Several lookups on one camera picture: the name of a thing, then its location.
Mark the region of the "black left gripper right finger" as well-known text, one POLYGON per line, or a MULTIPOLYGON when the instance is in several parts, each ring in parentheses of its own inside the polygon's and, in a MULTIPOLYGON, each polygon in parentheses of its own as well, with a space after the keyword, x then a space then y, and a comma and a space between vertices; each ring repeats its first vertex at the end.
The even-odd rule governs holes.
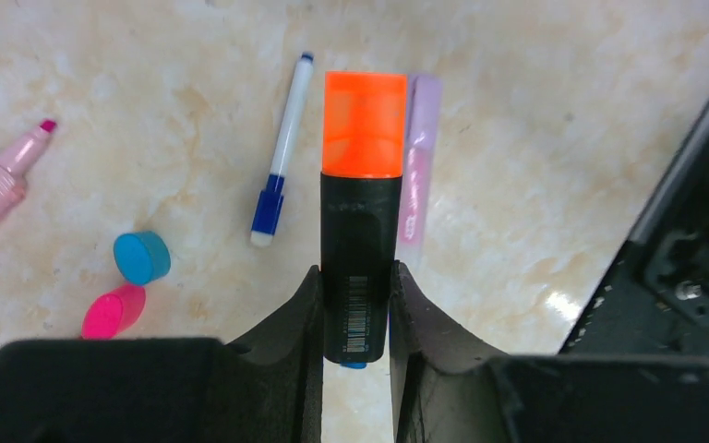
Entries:
POLYGON ((709 359, 510 355, 391 271, 397 442, 709 442, 709 359))

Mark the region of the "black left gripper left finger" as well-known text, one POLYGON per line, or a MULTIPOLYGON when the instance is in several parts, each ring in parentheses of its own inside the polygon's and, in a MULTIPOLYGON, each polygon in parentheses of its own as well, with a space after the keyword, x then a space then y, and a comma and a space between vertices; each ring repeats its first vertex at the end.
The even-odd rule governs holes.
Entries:
POLYGON ((322 284, 230 342, 25 340, 0 349, 0 442, 318 442, 322 284))

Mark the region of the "pink highlighter cap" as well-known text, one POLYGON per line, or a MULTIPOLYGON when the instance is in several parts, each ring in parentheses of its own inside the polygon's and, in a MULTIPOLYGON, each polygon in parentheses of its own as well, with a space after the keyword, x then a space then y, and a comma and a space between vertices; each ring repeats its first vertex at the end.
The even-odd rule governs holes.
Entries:
POLYGON ((116 337, 137 322, 145 304, 145 288, 130 283, 99 296, 83 319, 81 338, 110 340, 116 337))

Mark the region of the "blue highlighter cap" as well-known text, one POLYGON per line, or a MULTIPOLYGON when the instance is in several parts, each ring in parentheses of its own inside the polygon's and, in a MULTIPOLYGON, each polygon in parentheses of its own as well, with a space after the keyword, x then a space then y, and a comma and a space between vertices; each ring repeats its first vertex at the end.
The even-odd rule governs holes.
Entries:
POLYGON ((167 245, 154 231, 119 235, 114 241, 113 253, 123 278, 139 286, 165 277, 172 265, 167 245))

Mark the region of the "small blue capped marker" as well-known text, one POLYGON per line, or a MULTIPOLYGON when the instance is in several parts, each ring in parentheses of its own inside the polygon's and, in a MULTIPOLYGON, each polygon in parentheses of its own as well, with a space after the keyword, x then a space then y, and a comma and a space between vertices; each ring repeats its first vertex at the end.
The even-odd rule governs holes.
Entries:
POLYGON ((290 160, 294 154, 306 97, 314 73, 314 55, 303 52, 298 58, 283 109, 282 121, 266 185, 260 191, 255 209, 250 242, 257 247, 272 243, 282 212, 283 188, 290 160))

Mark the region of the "orange capped black highlighter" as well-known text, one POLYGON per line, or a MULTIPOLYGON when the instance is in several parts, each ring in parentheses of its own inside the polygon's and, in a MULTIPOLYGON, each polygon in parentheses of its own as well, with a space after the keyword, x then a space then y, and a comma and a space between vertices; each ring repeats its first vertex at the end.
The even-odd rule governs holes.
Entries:
POLYGON ((324 356, 376 362, 387 335, 408 78, 325 75, 320 173, 324 356))

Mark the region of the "lilac highlighter pen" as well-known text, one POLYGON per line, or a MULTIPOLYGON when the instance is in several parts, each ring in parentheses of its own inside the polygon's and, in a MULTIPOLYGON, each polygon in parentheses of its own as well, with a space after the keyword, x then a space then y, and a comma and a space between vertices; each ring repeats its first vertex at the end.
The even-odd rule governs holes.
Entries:
POLYGON ((409 77, 398 245, 418 250, 425 236, 442 85, 430 75, 409 77))

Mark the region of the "blue capped white marker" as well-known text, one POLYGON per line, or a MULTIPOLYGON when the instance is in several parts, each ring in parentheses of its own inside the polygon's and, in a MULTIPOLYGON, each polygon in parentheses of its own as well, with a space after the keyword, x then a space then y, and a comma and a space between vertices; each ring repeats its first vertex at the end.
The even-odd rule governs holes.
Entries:
POLYGON ((367 363, 365 362, 345 362, 345 363, 340 363, 341 367, 349 368, 349 369, 365 369, 367 367, 367 363))

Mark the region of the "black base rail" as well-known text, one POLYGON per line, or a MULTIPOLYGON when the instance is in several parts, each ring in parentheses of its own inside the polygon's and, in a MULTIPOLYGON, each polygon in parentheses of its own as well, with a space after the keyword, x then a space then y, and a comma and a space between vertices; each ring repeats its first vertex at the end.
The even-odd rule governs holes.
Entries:
POLYGON ((709 357, 709 100, 560 349, 709 357))

